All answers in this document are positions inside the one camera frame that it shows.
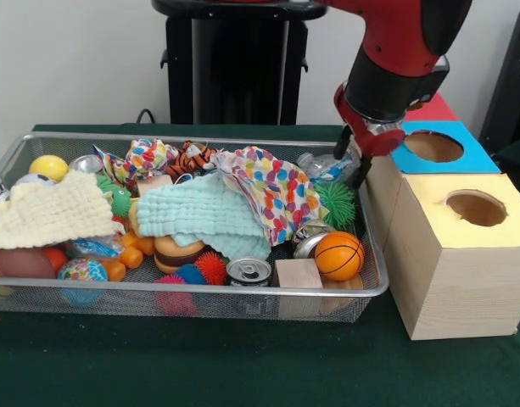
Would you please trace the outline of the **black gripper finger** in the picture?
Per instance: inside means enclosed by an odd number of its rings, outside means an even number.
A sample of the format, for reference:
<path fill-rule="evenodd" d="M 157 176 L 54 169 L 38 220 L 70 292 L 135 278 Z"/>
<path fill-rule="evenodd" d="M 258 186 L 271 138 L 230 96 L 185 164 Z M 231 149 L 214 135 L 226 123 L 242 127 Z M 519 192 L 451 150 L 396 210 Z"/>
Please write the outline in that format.
<path fill-rule="evenodd" d="M 371 169 L 371 167 L 372 167 L 372 157 L 363 155 L 361 157 L 361 164 L 360 164 L 359 168 L 356 170 L 354 179 L 352 181 L 352 187 L 355 190 L 360 189 L 360 187 L 363 184 L 363 182 L 365 181 L 366 176 L 367 176 L 369 170 Z"/>
<path fill-rule="evenodd" d="M 344 125 L 343 130 L 337 140 L 337 144 L 333 149 L 333 157 L 336 160 L 341 160 L 345 156 L 351 137 L 352 130 L 349 128 L 348 125 Z"/>

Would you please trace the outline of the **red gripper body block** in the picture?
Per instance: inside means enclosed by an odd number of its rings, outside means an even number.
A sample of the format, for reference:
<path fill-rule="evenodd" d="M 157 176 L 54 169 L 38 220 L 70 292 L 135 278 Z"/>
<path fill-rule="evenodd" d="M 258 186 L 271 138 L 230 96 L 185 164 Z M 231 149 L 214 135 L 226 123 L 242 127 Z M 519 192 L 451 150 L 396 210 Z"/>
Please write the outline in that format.
<path fill-rule="evenodd" d="M 367 157 L 386 156 L 398 148 L 405 139 L 403 119 L 377 121 L 356 112 L 346 100 L 343 82 L 334 94 L 333 101 L 343 122 L 354 134 L 355 142 Z"/>

